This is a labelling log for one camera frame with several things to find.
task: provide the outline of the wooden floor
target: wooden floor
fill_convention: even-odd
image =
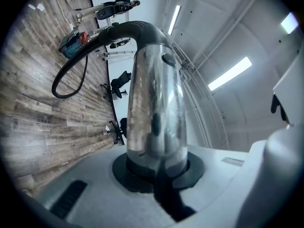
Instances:
[[[77,11],[59,0],[69,23],[77,24]],[[68,0],[72,8],[90,7],[89,0]],[[35,195],[41,186],[88,154],[112,148],[112,135],[105,125],[114,120],[111,104],[103,99],[107,82],[103,48],[89,55],[82,89],[68,99],[51,93],[53,80],[67,59],[57,51],[70,33],[57,0],[30,0],[45,10],[25,7],[11,28],[1,53],[0,141],[1,156],[19,189]],[[96,29],[95,21],[80,31]],[[58,92],[75,91],[81,81],[85,60],[75,66]]]

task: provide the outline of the metallic cylinder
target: metallic cylinder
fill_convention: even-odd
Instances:
[[[175,55],[163,45],[149,45],[135,56],[128,126],[128,168],[151,177],[161,161],[169,177],[187,165],[183,93]]]

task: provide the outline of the ceiling light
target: ceiling light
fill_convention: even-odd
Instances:
[[[289,13],[281,25],[286,30],[286,32],[290,34],[298,26],[298,21],[296,21],[296,18],[292,13]]]
[[[247,68],[252,66],[248,57],[242,59],[239,63],[233,66],[230,70],[224,73],[221,77],[214,80],[211,84],[209,84],[209,89],[215,90],[216,88],[222,86],[223,84],[227,83],[229,80],[233,79],[234,77],[238,76],[240,73],[244,72]]]
[[[179,15],[180,9],[181,9],[181,7],[180,7],[179,5],[177,5],[177,6],[176,6],[176,9],[175,9],[175,12],[174,12],[174,14],[173,14],[173,18],[172,18],[172,21],[171,21],[171,24],[170,24],[169,31],[168,31],[168,34],[169,34],[169,35],[172,34],[172,31],[173,31],[175,22],[176,22],[176,20],[177,20],[177,16]]]

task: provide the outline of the black hose connector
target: black hose connector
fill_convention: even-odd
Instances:
[[[95,51],[99,47],[110,45],[120,38],[133,38],[136,41],[137,50],[140,50],[148,45],[155,44],[170,47],[164,34],[154,25],[147,22],[131,21],[116,26],[110,26],[100,32],[98,37],[84,45],[70,60],[66,62],[66,64],[63,65],[54,79],[52,85],[53,95],[57,98],[64,99],[78,93],[85,79],[88,58],[86,58],[84,75],[82,77],[80,86],[75,92],[68,95],[59,95],[56,92],[56,89],[64,75],[81,59],[87,57],[88,54]]]

